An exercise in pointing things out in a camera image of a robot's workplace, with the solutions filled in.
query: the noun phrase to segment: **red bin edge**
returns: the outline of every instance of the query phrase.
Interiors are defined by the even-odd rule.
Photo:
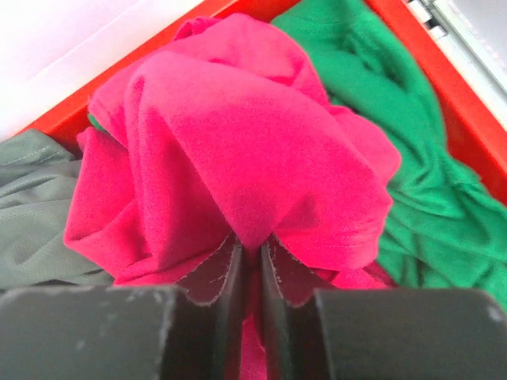
[[[482,178],[492,196],[507,204],[507,132],[402,0],[365,1],[405,44],[433,84],[444,113],[451,154]],[[234,12],[243,12],[259,20],[270,21],[297,2],[298,0],[205,0],[43,114],[26,129],[38,129],[67,149],[77,152],[76,135],[90,125],[86,108],[95,89],[118,70],[170,42],[186,20],[199,16],[225,17]]]

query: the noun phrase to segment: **gray cloth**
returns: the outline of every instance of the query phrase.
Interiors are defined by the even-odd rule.
[[[73,154],[35,130],[0,142],[0,287],[112,283],[63,245],[80,167]]]

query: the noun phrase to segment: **white surface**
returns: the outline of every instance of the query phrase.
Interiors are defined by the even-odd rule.
[[[0,141],[203,0],[17,0],[0,4]]]

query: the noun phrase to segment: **crumpled red cloth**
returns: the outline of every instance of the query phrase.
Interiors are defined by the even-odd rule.
[[[253,265],[274,232],[335,286],[387,286],[363,268],[400,156],[377,126],[330,105],[280,30],[241,14],[190,21],[109,79],[89,110],[108,133],[78,137],[64,241],[115,284],[173,283],[233,230]],[[247,326],[242,378],[265,378]]]

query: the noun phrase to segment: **pink fabric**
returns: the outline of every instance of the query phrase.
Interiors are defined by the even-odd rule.
[[[79,136],[64,241],[115,284],[172,283],[233,230],[252,253],[275,232],[339,287],[387,286],[362,268],[377,254],[400,156],[375,125],[329,104],[308,57],[276,28],[239,14],[191,21],[107,81],[90,111],[110,135]],[[260,377],[242,378],[265,378],[246,369],[255,358],[244,374]]]

